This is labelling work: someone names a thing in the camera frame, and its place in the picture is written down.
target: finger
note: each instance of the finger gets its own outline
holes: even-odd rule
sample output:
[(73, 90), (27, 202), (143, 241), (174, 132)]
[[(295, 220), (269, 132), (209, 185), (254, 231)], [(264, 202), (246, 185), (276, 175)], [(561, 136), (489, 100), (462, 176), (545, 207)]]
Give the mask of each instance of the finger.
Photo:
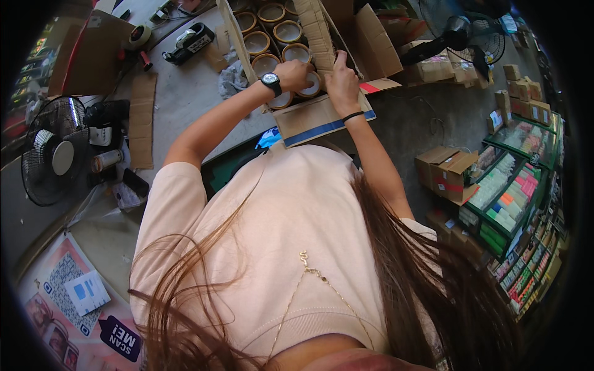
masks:
[(334, 69), (338, 67), (346, 67), (346, 52), (344, 50), (339, 50), (337, 53)]

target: qr code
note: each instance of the qr code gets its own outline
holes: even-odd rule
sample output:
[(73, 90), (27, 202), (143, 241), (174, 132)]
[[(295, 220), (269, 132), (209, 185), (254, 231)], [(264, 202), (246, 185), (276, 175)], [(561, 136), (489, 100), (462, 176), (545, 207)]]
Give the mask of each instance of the qr code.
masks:
[(67, 252), (49, 274), (48, 281), (45, 282), (43, 288), (57, 307), (60, 308), (60, 311), (64, 316), (78, 328), (83, 335), (89, 336), (101, 314), (101, 308), (97, 308), (82, 317), (79, 316), (78, 311), (66, 292), (66, 288), (64, 288), (66, 282), (72, 281), (82, 275), (83, 271), (76, 264), (72, 255)]

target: wristwatch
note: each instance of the wristwatch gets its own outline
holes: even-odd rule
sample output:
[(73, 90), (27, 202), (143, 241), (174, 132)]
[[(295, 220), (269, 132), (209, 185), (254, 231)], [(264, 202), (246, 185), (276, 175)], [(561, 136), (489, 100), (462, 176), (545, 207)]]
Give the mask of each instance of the wristwatch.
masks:
[(262, 83), (265, 86), (272, 89), (272, 91), (274, 92), (275, 98), (283, 93), (283, 90), (280, 88), (279, 77), (276, 74), (274, 74), (272, 72), (269, 72), (268, 74), (264, 74), (264, 76), (262, 76), (262, 78), (260, 78), (260, 81), (262, 81)]

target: gold necklace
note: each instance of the gold necklace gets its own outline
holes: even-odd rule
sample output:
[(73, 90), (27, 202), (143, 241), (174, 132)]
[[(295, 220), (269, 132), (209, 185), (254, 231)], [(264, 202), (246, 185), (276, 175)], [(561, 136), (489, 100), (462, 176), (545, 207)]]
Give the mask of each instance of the gold necklace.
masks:
[(270, 357), (272, 356), (272, 352), (274, 351), (274, 346), (276, 345), (276, 341), (279, 338), (280, 329), (283, 328), (283, 323), (285, 322), (285, 317), (287, 316), (287, 313), (289, 312), (289, 307), (291, 306), (291, 303), (293, 302), (293, 298), (295, 297), (295, 293), (297, 292), (297, 289), (299, 288), (299, 285), (301, 284), (301, 280), (303, 280), (303, 277), (305, 276), (306, 273), (315, 274), (317, 277), (319, 277), (322, 280), (322, 282), (327, 283), (328, 286), (330, 286), (330, 288), (332, 288), (332, 290), (334, 290), (334, 292), (340, 297), (340, 299), (342, 300), (342, 302), (344, 304), (346, 304), (346, 306), (349, 307), (350, 311), (353, 312), (353, 314), (355, 315), (355, 317), (357, 317), (357, 320), (359, 321), (359, 324), (361, 325), (361, 327), (363, 327), (363, 330), (367, 334), (367, 338), (369, 339), (369, 343), (371, 344), (371, 349), (372, 350), (375, 350), (375, 348), (373, 346), (373, 341), (371, 340), (371, 336), (369, 336), (369, 332), (367, 332), (367, 329), (365, 328), (365, 326), (363, 326), (363, 321), (361, 320), (361, 318), (359, 317), (359, 315), (357, 315), (357, 312), (355, 312), (355, 310), (353, 309), (353, 307), (350, 306), (350, 304), (345, 300), (345, 298), (342, 297), (342, 295), (334, 288), (334, 286), (332, 286), (330, 284), (330, 282), (328, 281), (328, 279), (325, 278), (319, 270), (310, 268), (307, 265), (307, 259), (308, 259), (307, 250), (303, 250), (302, 252), (299, 253), (299, 259), (303, 262), (303, 265), (305, 266), (305, 270), (301, 274), (301, 277), (299, 278), (299, 282), (297, 282), (297, 287), (295, 287), (295, 291), (293, 291), (293, 295), (291, 295), (291, 299), (289, 299), (289, 304), (287, 305), (287, 309), (285, 309), (285, 314), (283, 314), (283, 317), (280, 320), (279, 329), (276, 331), (276, 336), (274, 337), (274, 342), (272, 343), (272, 348), (270, 349), (270, 354), (268, 355), (268, 359), (270, 360)]

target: blue tape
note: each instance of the blue tape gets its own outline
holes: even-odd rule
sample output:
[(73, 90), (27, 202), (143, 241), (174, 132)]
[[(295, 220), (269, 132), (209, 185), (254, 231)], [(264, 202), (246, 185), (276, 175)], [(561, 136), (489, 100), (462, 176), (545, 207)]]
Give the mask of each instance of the blue tape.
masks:
[[(376, 118), (375, 112), (373, 110), (365, 111), (364, 116), (365, 116), (366, 120)], [(292, 145), (306, 141), (313, 137), (318, 137), (322, 134), (325, 134), (325, 133), (328, 133), (328, 132), (331, 132), (331, 131), (334, 131), (334, 130), (337, 130), (340, 128), (344, 128), (344, 127), (345, 127), (345, 123), (342, 122), (342, 120), (336, 120), (336, 121), (332, 121), (329, 123), (325, 123), (323, 125), (316, 126), (315, 128), (301, 132), (301, 133), (294, 135), (292, 137), (286, 138), (285, 146), (290, 147)]]

